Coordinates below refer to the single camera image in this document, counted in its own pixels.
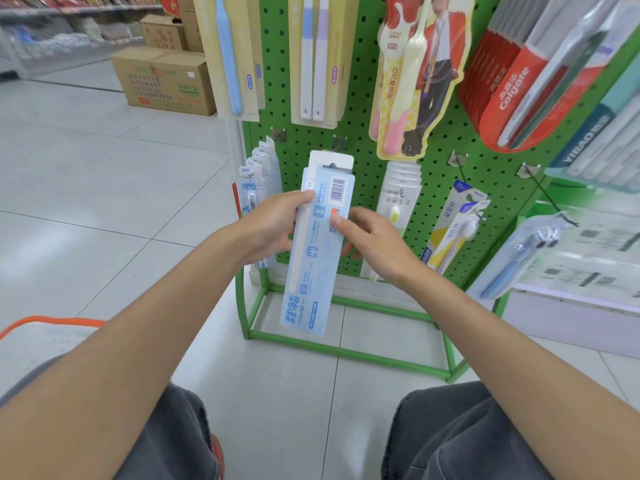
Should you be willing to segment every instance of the pink toothbrush handle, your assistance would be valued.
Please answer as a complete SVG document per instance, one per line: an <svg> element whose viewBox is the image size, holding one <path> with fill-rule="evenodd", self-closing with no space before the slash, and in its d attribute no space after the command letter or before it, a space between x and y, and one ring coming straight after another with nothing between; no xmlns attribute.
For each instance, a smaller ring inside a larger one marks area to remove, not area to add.
<svg viewBox="0 0 640 480"><path fill-rule="evenodd" d="M385 140L385 153L388 155L395 155L400 151L402 140L404 138L404 127L406 126L407 114L408 111L405 111L396 123L389 123L387 138Z"/></svg>
<svg viewBox="0 0 640 480"><path fill-rule="evenodd" d="M373 141L378 140L378 133L380 132L380 110L377 110L373 115L373 122L371 124L371 139Z"/></svg>

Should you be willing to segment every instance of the barcode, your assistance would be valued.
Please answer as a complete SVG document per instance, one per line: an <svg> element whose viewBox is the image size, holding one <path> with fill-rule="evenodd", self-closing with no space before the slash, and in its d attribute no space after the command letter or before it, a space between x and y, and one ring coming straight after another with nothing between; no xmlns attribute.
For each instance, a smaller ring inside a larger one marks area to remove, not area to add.
<svg viewBox="0 0 640 480"><path fill-rule="evenodd" d="M347 181L343 178L332 178L331 192L329 192L329 203L342 205L344 203L344 191Z"/></svg>
<svg viewBox="0 0 640 480"><path fill-rule="evenodd" d="M588 237L589 239L593 239L594 237L597 237L599 233L600 233L600 231L597 231L597 230L583 230L580 233L580 236L581 237Z"/></svg>
<svg viewBox="0 0 640 480"><path fill-rule="evenodd" d="M596 284L597 285L603 285L603 286L608 286L610 284L612 284L616 279L612 278L610 276L604 276L601 279L599 279Z"/></svg>

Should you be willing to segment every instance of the man in red jacket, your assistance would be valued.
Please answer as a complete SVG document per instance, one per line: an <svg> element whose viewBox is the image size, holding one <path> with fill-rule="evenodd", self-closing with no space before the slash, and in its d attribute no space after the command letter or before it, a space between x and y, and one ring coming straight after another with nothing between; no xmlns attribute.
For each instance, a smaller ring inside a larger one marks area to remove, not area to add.
<svg viewBox="0 0 640 480"><path fill-rule="evenodd" d="M449 0L433 0L436 23L424 30L429 44L422 62L416 90L420 90L420 110L415 129L405 131L402 151L409 157L420 155L422 138L442 110L451 83L465 53L466 15L450 12Z"/></svg>

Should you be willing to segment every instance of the hand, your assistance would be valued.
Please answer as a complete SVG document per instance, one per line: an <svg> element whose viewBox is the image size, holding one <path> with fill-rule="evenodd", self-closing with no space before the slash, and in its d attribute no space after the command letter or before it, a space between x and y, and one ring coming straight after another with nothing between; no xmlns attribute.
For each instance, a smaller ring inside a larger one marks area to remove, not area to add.
<svg viewBox="0 0 640 480"><path fill-rule="evenodd" d="M412 266L422 265L389 219L372 210L352 207L348 219L333 215L331 225L349 240L342 248L343 256L356 249L354 259L364 257L376 273L398 288L403 287Z"/></svg>
<svg viewBox="0 0 640 480"><path fill-rule="evenodd" d="M243 243L247 246L244 264L258 262L280 251L290 251L289 236L293 234L298 208L311 202L313 197L313 190L272 195L233 224L246 237Z"/></svg>

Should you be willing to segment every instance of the person's left hand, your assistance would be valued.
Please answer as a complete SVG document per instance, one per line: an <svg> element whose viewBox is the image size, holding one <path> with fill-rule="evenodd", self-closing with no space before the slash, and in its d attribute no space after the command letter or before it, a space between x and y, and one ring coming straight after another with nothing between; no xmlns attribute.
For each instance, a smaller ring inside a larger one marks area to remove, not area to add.
<svg viewBox="0 0 640 480"><path fill-rule="evenodd" d="M235 225L246 236L244 264L252 264L274 253L291 250L289 236L293 234L300 205L311 202L313 190L295 190L272 195L258 208L240 219Z"/></svg>

